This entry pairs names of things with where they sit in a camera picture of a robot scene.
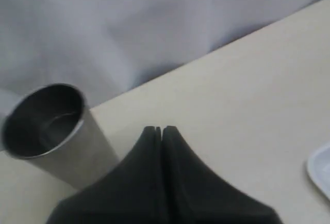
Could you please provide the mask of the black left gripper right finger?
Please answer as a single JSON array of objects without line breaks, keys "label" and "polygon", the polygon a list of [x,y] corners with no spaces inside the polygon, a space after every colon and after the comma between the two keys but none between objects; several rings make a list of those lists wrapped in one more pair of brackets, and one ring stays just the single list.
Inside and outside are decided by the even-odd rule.
[{"label": "black left gripper right finger", "polygon": [[161,161],[171,223],[282,223],[272,207],[213,172],[175,126],[163,130]]}]

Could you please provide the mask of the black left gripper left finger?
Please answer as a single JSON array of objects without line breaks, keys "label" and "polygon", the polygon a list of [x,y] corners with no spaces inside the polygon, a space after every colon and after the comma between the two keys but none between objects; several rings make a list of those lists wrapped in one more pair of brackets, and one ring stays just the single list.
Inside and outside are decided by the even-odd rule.
[{"label": "black left gripper left finger", "polygon": [[62,200],[47,223],[162,223],[161,130],[147,126],[100,181]]}]

